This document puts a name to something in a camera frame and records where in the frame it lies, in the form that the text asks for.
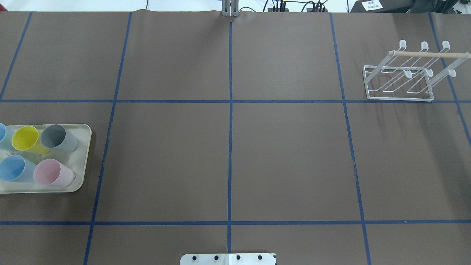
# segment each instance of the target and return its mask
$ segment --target white tray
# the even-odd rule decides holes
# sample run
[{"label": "white tray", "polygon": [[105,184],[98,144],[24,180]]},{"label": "white tray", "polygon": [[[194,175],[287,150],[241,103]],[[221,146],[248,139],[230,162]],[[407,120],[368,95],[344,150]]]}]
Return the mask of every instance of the white tray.
[{"label": "white tray", "polygon": [[[13,131],[17,131],[19,128],[24,125],[9,125],[8,128]],[[43,125],[32,125],[38,131],[42,132],[49,124]],[[22,157],[30,160],[31,162],[38,164],[41,161],[53,158],[60,163],[66,165],[68,168],[72,169],[76,173],[76,177],[72,183],[66,187],[49,187],[41,186],[39,184],[33,183],[20,183],[20,182],[6,182],[0,181],[0,194],[5,193],[38,193],[38,192],[73,192],[78,190],[82,184],[85,177],[85,168],[87,166],[88,152],[90,149],[91,141],[91,129],[86,124],[62,124],[62,126],[67,129],[71,134],[73,134],[78,139],[77,149],[72,153],[63,153],[59,151],[51,150],[45,155],[38,155],[33,153],[28,153],[24,151],[17,151],[16,154],[21,155]],[[8,155],[11,155],[11,152],[5,150],[0,150],[0,160],[6,158]]]}]

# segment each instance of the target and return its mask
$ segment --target light blue cup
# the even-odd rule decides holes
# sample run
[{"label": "light blue cup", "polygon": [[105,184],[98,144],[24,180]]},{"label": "light blue cup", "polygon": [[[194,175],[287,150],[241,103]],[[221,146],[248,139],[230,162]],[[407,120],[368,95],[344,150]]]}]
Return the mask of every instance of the light blue cup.
[{"label": "light blue cup", "polygon": [[10,182],[34,182],[36,164],[22,156],[9,156],[0,162],[0,180]]},{"label": "light blue cup", "polygon": [[0,123],[0,149],[6,151],[16,151],[11,145],[11,137],[15,132],[6,127],[3,123]]}]

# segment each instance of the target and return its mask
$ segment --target wooden rod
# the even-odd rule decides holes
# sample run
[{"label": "wooden rod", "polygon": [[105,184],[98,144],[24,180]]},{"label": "wooden rod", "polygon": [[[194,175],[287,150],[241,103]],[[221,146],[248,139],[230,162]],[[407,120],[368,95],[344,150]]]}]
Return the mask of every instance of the wooden rod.
[{"label": "wooden rod", "polygon": [[440,52],[417,52],[417,51],[388,51],[389,56],[406,57],[428,57],[428,58],[465,58],[470,57],[469,53],[440,53]]}]

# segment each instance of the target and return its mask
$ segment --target plastic cup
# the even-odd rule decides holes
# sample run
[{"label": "plastic cup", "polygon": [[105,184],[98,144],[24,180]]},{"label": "plastic cup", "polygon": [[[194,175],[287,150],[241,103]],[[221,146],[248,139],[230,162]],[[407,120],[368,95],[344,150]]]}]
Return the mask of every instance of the plastic cup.
[{"label": "plastic cup", "polygon": [[9,156],[0,162],[0,180],[9,182],[34,182],[36,164],[19,155]]},{"label": "plastic cup", "polygon": [[46,148],[66,153],[74,152],[78,144],[77,138],[59,124],[49,125],[44,129],[40,141]]},{"label": "plastic cup", "polygon": [[11,138],[15,132],[6,127],[3,123],[0,123],[0,149],[6,151],[15,151],[11,144]]},{"label": "plastic cup", "polygon": [[15,132],[11,138],[11,143],[16,150],[26,151],[35,154],[46,154],[49,149],[41,145],[40,133],[33,126],[23,126]]},{"label": "plastic cup", "polygon": [[72,183],[75,173],[55,159],[46,159],[34,170],[34,181],[43,186],[65,187]]}]

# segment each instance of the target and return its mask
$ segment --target white label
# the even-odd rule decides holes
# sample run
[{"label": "white label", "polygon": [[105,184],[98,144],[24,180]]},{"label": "white label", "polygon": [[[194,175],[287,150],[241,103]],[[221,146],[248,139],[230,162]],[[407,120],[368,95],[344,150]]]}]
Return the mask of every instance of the white label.
[{"label": "white label", "polygon": [[366,11],[381,9],[382,5],[380,0],[371,0],[366,2],[361,2]]}]

